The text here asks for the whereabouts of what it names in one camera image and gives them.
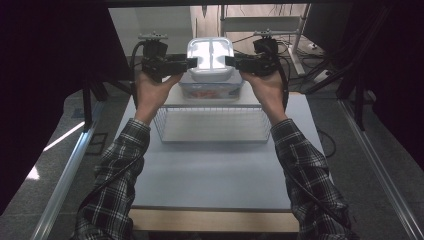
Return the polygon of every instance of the translucent lid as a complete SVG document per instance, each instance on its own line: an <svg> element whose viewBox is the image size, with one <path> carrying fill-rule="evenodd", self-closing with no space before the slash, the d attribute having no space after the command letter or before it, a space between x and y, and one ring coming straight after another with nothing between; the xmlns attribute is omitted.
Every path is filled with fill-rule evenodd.
<svg viewBox="0 0 424 240"><path fill-rule="evenodd" d="M197 57L198 66L189 70L197 82L228 80L234 68L225 65L225 56L234 56L232 42L224 37L195 38L187 47L187 57Z"/></svg>

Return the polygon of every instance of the aluminum rail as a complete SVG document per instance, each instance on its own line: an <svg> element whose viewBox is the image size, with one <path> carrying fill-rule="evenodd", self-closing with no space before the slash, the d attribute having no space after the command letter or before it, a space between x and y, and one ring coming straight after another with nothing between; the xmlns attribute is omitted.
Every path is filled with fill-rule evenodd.
<svg viewBox="0 0 424 240"><path fill-rule="evenodd" d="M40 220L38 221L37 227L31 236L31 239L41 240L47 239L50 231L56 221L57 215L59 214L60 208L68 194L69 188L74 180L75 174L84 156L84 153L90 143L90 139L93 136L94 130L97 127L97 123L100 119L101 112L103 110L104 103L97 102L93 109L93 122L90 129L87 132L83 132L69 157L68 163L63 170L62 176L60 176L59 182L57 183Z"/></svg>
<svg viewBox="0 0 424 240"><path fill-rule="evenodd" d="M423 240L423 232L420 229L414 214L402 194L397 189L389 173L386 171L386 168L381 162L367 134L361 131L355 123L355 120L352 117L353 111L349 104L346 104L343 100L339 100L339 104L409 238L411 240Z"/></svg>

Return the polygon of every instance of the shirt cuff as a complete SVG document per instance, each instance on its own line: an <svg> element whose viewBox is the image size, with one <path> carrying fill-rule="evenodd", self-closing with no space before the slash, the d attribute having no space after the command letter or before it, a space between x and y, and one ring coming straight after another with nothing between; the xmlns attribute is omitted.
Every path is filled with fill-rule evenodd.
<svg viewBox="0 0 424 240"><path fill-rule="evenodd" d="M130 121L134 121L135 123L140 124L141 126L143 126L144 128L149 129L149 131L150 131L150 126L147 125L147 124L145 124L144 122L142 122L142 121L140 121L138 119L135 119L135 118L130 118Z"/></svg>
<svg viewBox="0 0 424 240"><path fill-rule="evenodd" d="M271 128L271 134L276 145L284 143L284 145L289 146L305 139L302 132L290 118L274 125Z"/></svg>

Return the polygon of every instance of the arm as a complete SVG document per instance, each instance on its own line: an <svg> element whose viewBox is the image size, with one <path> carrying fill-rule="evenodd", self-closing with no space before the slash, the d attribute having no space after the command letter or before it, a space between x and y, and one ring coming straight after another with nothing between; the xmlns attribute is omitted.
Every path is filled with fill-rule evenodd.
<svg viewBox="0 0 424 240"><path fill-rule="evenodd" d="M278 160L284 168L292 212L299 221L300 239L351 239L348 205L329 179L325 157L303 136L289 119L282 104L282 81L278 72L259 78L241 73L252 85L271 124ZM288 176L292 173L308 192L342 219L344 226L325 213Z"/></svg>
<svg viewBox="0 0 424 240"><path fill-rule="evenodd" d="M149 146L151 120L165 103L168 93L182 75L155 83L141 74L137 80L138 107L119 137L103 153L95 168L94 189L122 171L100 191L91 192L77 214L73 239L130 239L132 221L128 217L134 201L134 185L144 165Z"/></svg>

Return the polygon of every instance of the white table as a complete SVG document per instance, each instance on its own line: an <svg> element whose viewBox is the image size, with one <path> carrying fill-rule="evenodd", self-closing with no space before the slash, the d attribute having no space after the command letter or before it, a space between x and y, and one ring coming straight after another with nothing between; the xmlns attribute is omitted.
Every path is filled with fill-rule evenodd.
<svg viewBox="0 0 424 240"><path fill-rule="evenodd" d="M249 83L243 85L240 96L240 100L227 104L259 104ZM167 104L196 105L182 98L178 85L171 90ZM134 113L130 99L118 133ZM323 152L306 97L290 94L286 113ZM135 229L298 230L271 137L266 143L162 143L155 124L151 128L151 142L130 213Z"/></svg>

